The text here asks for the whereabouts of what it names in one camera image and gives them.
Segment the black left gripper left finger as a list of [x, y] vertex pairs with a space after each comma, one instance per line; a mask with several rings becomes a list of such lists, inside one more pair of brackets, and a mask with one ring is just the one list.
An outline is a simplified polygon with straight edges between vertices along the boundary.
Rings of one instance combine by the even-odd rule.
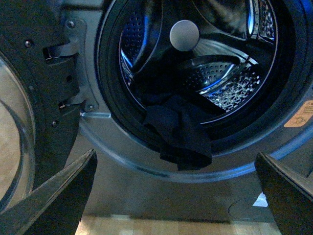
[[0, 214], [2, 235], [73, 235], [89, 199], [97, 154], [88, 150]]

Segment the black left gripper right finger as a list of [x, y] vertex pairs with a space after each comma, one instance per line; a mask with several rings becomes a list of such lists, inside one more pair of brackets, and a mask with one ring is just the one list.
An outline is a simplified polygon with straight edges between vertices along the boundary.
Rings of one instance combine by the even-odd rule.
[[283, 235], [313, 233], [313, 174], [307, 177], [259, 153], [255, 169], [274, 221]]

